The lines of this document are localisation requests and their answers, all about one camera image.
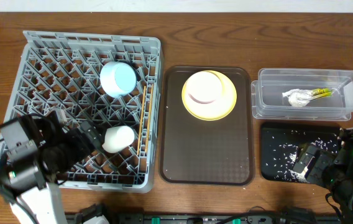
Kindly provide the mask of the white cup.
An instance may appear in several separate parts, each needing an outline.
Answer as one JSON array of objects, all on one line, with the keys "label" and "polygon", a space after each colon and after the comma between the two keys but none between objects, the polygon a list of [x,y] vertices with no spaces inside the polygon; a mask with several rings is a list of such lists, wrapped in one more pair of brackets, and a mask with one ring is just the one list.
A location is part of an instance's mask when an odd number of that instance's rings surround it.
[{"label": "white cup", "polygon": [[117,153],[135,140],[134,130],[129,126],[109,128],[104,135],[103,149],[108,153]]}]

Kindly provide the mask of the white tissue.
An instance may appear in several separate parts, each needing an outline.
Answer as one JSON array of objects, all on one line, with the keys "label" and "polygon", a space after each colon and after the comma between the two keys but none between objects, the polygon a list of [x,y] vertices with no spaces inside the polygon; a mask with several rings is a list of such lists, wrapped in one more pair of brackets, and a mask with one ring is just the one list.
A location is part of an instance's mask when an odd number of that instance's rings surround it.
[{"label": "white tissue", "polygon": [[292,89],[282,93],[282,97],[287,97],[292,107],[300,108],[306,106],[313,97],[313,90]]}]

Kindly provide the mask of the green snack wrapper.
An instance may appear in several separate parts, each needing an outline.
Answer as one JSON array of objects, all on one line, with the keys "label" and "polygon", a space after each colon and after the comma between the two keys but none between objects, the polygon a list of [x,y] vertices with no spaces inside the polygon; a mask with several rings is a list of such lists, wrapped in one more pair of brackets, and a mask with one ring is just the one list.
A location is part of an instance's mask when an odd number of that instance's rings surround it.
[{"label": "green snack wrapper", "polygon": [[311,98],[310,101],[316,100],[318,98],[330,97],[332,96],[332,91],[328,88],[318,88],[311,90]]}]

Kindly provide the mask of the wooden chopstick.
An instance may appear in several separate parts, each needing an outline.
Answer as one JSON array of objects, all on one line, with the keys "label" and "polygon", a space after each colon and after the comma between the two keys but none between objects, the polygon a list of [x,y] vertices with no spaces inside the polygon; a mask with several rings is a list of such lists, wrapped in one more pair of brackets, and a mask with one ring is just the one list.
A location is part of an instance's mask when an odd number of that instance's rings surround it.
[{"label": "wooden chopstick", "polygon": [[139,122],[139,135],[137,141],[137,156],[140,155],[140,146],[141,146],[141,139],[142,139],[142,130],[143,130],[143,122],[144,122],[144,111],[145,111],[145,102],[146,102],[146,89],[147,87],[144,86],[143,89],[143,97],[142,97],[142,106],[140,110],[140,122]]},{"label": "wooden chopstick", "polygon": [[151,113],[152,113],[152,100],[154,96],[154,84],[151,86],[151,91],[150,91],[150,101],[149,101],[149,114],[148,114],[148,120],[147,120],[147,135],[146,135],[146,140],[145,140],[145,154],[147,154],[148,148],[149,148],[149,137],[150,137],[150,123],[151,123]]}]

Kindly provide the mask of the light blue bowl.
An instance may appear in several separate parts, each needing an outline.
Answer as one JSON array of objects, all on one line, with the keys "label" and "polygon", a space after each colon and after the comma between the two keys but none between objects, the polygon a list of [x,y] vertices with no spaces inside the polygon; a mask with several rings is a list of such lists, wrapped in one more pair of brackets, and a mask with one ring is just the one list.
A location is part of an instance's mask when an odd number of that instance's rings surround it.
[{"label": "light blue bowl", "polygon": [[131,93],[136,86],[134,69],[123,62],[108,62],[100,71],[99,79],[105,93],[113,98]]}]

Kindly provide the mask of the yellow plate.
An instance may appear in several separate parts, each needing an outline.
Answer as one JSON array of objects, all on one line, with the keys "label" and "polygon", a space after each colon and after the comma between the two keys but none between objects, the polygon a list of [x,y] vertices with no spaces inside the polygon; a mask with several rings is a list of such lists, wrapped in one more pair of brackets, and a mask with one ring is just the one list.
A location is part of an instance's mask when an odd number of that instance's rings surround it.
[{"label": "yellow plate", "polygon": [[181,98],[185,109],[195,118],[205,121],[215,121],[226,117],[235,107],[237,102],[237,90],[225,74],[215,70],[202,70],[209,71],[217,75],[222,82],[223,91],[221,97],[210,104],[199,104],[192,100],[186,99],[184,94],[185,83],[181,91]]}]

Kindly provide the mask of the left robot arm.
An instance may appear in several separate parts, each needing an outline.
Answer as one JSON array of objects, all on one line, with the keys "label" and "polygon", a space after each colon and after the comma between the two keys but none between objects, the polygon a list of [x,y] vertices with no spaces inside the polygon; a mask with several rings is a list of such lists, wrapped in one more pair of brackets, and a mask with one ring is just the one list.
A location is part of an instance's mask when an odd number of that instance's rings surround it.
[{"label": "left robot arm", "polygon": [[27,114],[0,125],[0,194],[20,223],[66,223],[58,174],[102,151],[106,128],[91,121],[64,131],[63,111]]}]

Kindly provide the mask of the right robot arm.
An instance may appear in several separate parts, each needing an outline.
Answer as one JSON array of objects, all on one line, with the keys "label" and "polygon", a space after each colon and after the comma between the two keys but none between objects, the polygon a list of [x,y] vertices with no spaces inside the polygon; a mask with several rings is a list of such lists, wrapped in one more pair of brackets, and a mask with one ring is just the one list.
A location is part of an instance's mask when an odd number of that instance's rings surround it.
[{"label": "right robot arm", "polygon": [[305,180],[329,190],[338,206],[332,208],[341,223],[353,223],[353,128],[340,129],[339,150],[333,154],[312,143],[298,149],[293,171],[304,174]]}]

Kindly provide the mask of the grey plastic dish rack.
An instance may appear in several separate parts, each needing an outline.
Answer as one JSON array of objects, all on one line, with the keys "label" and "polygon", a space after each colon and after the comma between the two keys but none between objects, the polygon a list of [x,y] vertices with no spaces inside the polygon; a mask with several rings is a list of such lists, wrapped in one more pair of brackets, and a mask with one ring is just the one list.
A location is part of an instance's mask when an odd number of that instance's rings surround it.
[{"label": "grey plastic dish rack", "polygon": [[[46,115],[65,110],[69,131],[84,121],[106,130],[129,126],[135,140],[117,153],[94,151],[70,170],[57,175],[60,187],[146,193],[154,184],[157,113],[162,84],[163,53],[155,37],[25,31],[22,53],[11,99],[3,123],[27,114]],[[113,98],[105,93],[99,74],[108,62],[130,65],[135,89]],[[151,86],[154,84],[149,148],[145,154]],[[137,156],[140,110],[144,86],[145,113]],[[0,133],[0,156],[7,146]]]}]

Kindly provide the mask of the clear plastic bin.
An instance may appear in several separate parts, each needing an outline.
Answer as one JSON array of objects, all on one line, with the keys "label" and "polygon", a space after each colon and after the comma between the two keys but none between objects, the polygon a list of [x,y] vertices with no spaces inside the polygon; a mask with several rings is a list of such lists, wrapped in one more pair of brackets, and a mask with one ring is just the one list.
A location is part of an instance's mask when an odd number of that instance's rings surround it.
[{"label": "clear plastic bin", "polygon": [[[328,89],[330,95],[297,108],[282,94],[294,89]],[[353,70],[263,68],[251,83],[256,119],[348,121],[353,113]]]}]

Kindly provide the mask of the brown serving tray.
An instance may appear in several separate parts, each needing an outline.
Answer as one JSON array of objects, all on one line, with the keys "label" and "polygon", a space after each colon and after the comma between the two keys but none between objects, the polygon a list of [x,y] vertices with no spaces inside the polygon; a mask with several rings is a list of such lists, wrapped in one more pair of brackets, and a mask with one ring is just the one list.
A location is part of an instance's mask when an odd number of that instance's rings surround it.
[{"label": "brown serving tray", "polygon": [[176,66],[165,74],[161,178],[173,184],[247,185],[255,173],[250,76],[239,67],[215,67],[237,90],[234,109],[203,121],[183,106],[183,84],[202,67]]}]

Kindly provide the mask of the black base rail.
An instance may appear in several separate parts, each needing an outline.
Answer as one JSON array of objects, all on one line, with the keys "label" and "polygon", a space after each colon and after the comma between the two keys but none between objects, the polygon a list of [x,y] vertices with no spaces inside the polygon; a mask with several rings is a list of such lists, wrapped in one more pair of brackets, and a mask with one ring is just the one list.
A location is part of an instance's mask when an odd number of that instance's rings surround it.
[{"label": "black base rail", "polygon": [[103,204],[94,204],[78,213],[67,213],[68,223],[112,223],[112,224],[268,224],[268,223],[318,223],[338,224],[337,215],[317,215],[313,211],[285,207],[270,216],[262,207],[248,210],[249,215],[215,215],[215,214],[148,214],[148,213],[114,213]]}]

